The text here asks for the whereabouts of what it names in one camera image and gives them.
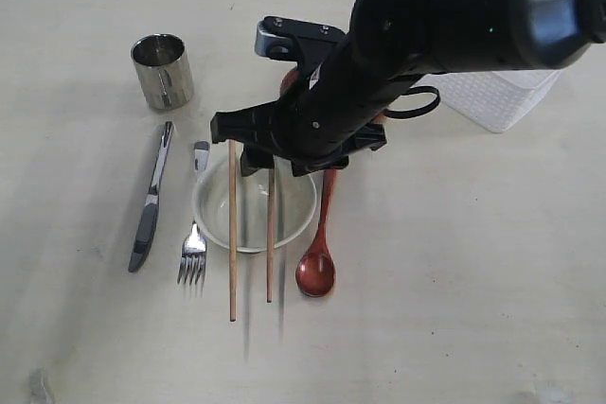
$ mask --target knife blade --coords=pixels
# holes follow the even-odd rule
[[[141,268],[152,248],[155,225],[158,221],[160,210],[160,184],[164,165],[169,154],[170,139],[172,138],[172,122],[166,122],[162,135],[160,136],[160,147],[156,156],[155,167],[151,176],[148,194],[145,198],[145,206],[139,220],[139,225],[134,236],[133,251],[129,262],[129,272],[135,273]]]

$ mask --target metal cup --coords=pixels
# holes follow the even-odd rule
[[[193,97],[186,47],[180,38],[156,34],[142,38],[131,50],[134,69],[151,108],[180,108]]]

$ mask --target spoon handle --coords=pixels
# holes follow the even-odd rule
[[[318,237],[326,236],[326,220],[329,217],[330,199],[332,190],[337,180],[337,169],[327,169],[324,171],[322,184],[322,204],[320,206],[320,221],[318,222]]]

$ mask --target beige tabletop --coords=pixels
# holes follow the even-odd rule
[[[190,145],[212,114],[275,99],[264,15],[345,27],[353,0],[0,0],[0,401],[44,368],[58,403],[544,404],[606,401],[606,48],[505,134],[442,106],[388,122],[341,172],[333,295],[303,298],[313,229],[176,285]],[[130,60],[186,43],[197,98],[148,110]],[[175,121],[150,257],[127,273],[156,126]],[[211,161],[224,153],[213,148]]]

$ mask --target chopsticks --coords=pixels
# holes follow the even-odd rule
[[[267,303],[272,303],[274,283],[274,228],[276,225],[276,169],[267,169],[269,175],[267,197]]]
[[[229,140],[229,320],[236,320],[238,224],[236,206],[236,143]]]

